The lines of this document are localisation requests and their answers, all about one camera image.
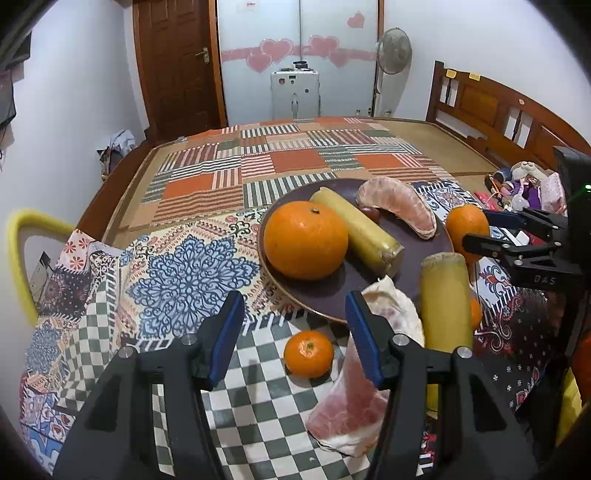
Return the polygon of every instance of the water heater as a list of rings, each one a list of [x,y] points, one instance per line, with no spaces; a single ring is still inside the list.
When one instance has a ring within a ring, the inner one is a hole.
[[[273,120],[320,116],[320,75],[305,62],[297,64],[271,73]]]

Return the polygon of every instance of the wooden door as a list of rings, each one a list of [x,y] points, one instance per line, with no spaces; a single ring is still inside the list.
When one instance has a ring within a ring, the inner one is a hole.
[[[139,0],[134,28],[142,92],[157,140],[220,128],[208,1]]]

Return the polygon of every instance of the patchwork bedspread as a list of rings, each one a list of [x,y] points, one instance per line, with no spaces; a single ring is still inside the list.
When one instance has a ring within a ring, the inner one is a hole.
[[[158,158],[130,230],[272,204],[302,184],[386,175],[449,179],[432,159],[373,119],[316,118],[209,131]]]

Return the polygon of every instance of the blue mandala pattern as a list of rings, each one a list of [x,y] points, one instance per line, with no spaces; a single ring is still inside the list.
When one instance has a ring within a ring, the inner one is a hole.
[[[216,314],[228,292],[251,284],[259,265],[237,252],[231,236],[209,244],[189,235],[174,253],[150,257],[148,278],[127,289],[137,305],[140,335],[164,338],[194,332],[205,317]]]
[[[120,256],[119,256],[119,265],[124,267],[129,264],[134,258],[134,249],[128,247]]]
[[[58,357],[57,341],[61,332],[51,326],[49,320],[43,322],[33,332],[33,340],[27,350],[27,370],[48,374],[51,363]]]

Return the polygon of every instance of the orange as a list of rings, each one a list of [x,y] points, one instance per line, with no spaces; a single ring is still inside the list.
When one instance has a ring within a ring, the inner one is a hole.
[[[315,330],[296,333],[285,344],[283,360],[294,375],[317,378],[324,375],[332,364],[332,343]]]
[[[475,299],[473,297],[470,299],[470,312],[472,314],[472,330],[476,330],[480,326],[480,322],[482,321],[482,309],[480,308],[480,302],[478,301],[478,299]]]
[[[271,214],[263,243],[271,265],[286,277],[318,280],[339,268],[349,235],[345,223],[331,208],[297,201]]]
[[[452,239],[453,249],[464,256],[467,264],[473,264],[482,258],[481,255],[466,252],[462,247],[467,233],[487,236],[491,234],[485,214],[476,205],[467,203],[452,209],[445,220],[445,228]]]

